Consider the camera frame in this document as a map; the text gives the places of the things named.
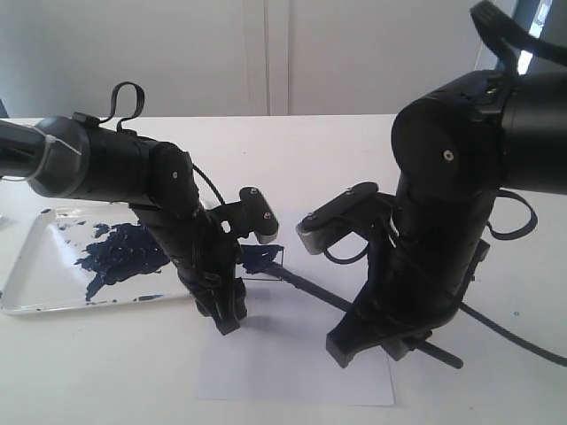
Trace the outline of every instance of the clear plastic tray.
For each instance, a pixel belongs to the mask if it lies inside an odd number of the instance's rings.
[[[37,313],[102,305],[148,302],[189,297],[175,267],[163,266],[157,273],[138,274],[124,282],[103,286],[90,300],[86,289],[96,273],[75,264],[85,258],[87,245],[103,242],[95,238],[95,225],[137,224],[137,217],[121,204],[85,208],[61,208],[40,214],[31,227],[2,297],[3,313]],[[282,261],[282,253],[276,261]],[[265,274],[247,275],[237,266],[237,276],[248,280],[274,280]]]

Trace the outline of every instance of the white table surface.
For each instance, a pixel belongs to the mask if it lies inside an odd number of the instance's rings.
[[[240,187],[257,185],[276,213],[295,212],[293,222],[281,223],[293,226],[302,213],[357,182],[395,190],[392,118],[144,118],[128,127],[188,150],[228,200]],[[488,236],[493,247],[466,300],[534,343],[567,354],[567,197],[524,195],[540,216],[536,232],[508,243]],[[0,183],[0,213],[12,219],[0,228],[0,287],[33,218],[44,208],[71,204],[40,198],[25,183]],[[499,201],[494,216],[506,230],[526,214],[521,205]],[[417,352],[392,362],[397,404],[388,408],[196,400],[209,325],[190,299],[0,315],[0,423],[567,422],[567,370],[463,313],[431,341],[462,356],[465,367],[453,370]]]

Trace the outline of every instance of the robotic arm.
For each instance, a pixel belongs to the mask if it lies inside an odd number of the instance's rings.
[[[120,120],[117,131],[100,127],[113,117],[124,85],[136,89],[136,112]],[[114,89],[111,116],[104,121],[77,112],[35,127],[0,121],[0,175],[27,180],[44,197],[127,202],[177,268],[199,311],[226,335],[246,316],[245,286],[235,277],[242,254],[237,239],[254,232],[260,243],[269,243],[277,220],[256,188],[241,189],[240,202],[226,204],[189,153],[123,129],[122,122],[143,107],[144,91],[123,82]],[[200,204],[193,171],[212,185],[220,206],[207,211]]]
[[[368,279],[327,336],[327,350],[341,367],[376,345],[401,359],[427,346],[432,330],[459,308],[470,309],[462,298],[489,249],[484,228],[512,240],[537,224],[530,207],[524,228],[493,231],[488,219],[498,196],[527,205],[501,188],[567,194],[567,73],[520,78],[504,42],[563,64],[567,50],[532,39],[489,2],[471,15],[506,72],[468,73],[398,114],[392,126],[401,170],[395,196],[361,183],[298,225],[307,250],[333,260],[328,248],[349,233],[369,243]],[[442,350],[430,354],[462,366]]]

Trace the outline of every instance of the white paper sheet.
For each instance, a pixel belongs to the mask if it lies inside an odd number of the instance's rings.
[[[326,273],[317,274],[332,274],[334,266],[326,267]],[[381,348],[357,354],[346,369],[325,351],[326,335],[342,312],[285,282],[246,286],[248,317],[242,328],[227,336],[210,330],[198,398],[394,404],[388,359]]]

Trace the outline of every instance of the bolt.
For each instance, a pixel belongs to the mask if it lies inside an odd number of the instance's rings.
[[[454,159],[454,154],[449,149],[443,152],[443,158],[446,162],[451,162]]]

